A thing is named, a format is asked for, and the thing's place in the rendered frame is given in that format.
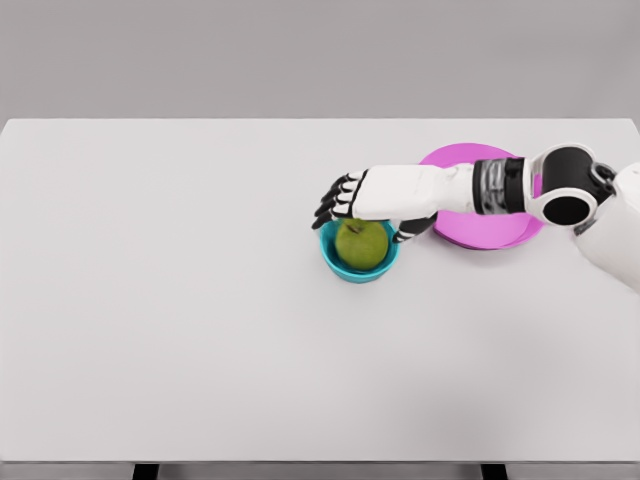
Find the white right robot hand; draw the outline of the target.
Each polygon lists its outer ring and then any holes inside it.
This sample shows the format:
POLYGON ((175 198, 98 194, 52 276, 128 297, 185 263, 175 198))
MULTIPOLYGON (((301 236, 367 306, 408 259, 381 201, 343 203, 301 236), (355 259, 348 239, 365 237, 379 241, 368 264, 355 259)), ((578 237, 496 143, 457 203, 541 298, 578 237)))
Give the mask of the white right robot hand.
POLYGON ((437 167, 375 166, 339 177, 321 198, 314 230, 334 220, 399 222, 393 241, 402 243, 430 229, 439 210, 444 171, 437 167))

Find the green apple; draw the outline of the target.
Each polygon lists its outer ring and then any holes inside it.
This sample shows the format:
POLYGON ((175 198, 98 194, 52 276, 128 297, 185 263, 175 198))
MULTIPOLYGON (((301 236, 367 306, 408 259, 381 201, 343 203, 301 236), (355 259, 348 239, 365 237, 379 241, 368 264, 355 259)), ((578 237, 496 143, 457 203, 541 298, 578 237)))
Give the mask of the green apple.
POLYGON ((381 222, 345 219, 338 227, 334 246, 338 257, 348 267, 368 271, 385 259, 389 240, 381 222))

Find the blue bowl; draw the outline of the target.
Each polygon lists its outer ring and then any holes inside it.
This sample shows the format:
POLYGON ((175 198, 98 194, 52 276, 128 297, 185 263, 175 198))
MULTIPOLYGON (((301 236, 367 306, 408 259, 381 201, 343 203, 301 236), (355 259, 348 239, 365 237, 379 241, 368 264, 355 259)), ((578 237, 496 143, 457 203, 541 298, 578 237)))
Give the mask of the blue bowl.
POLYGON ((396 233, 394 226, 389 221, 381 222, 384 225, 389 240, 387 255, 376 268, 361 271, 348 267, 340 260, 336 253, 334 240, 338 227, 343 220, 345 219, 330 221, 320 229, 320 251, 325 263, 335 275, 350 283, 363 284, 377 280, 390 270, 399 256, 399 245, 393 242, 393 237, 396 233))

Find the pink plate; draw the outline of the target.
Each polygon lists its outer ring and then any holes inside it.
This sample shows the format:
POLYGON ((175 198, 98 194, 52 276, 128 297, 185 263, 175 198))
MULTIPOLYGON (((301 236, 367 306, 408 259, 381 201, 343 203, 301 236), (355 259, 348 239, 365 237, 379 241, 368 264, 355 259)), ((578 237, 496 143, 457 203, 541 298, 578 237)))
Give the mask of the pink plate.
MULTIPOLYGON (((515 157, 515 154, 485 144, 456 143, 432 151, 420 164, 447 168, 478 160, 507 157, 515 157)), ((445 211, 438 215, 434 230, 445 240, 464 248, 501 250, 528 242, 543 226, 540 220, 526 213, 483 216, 445 211)))

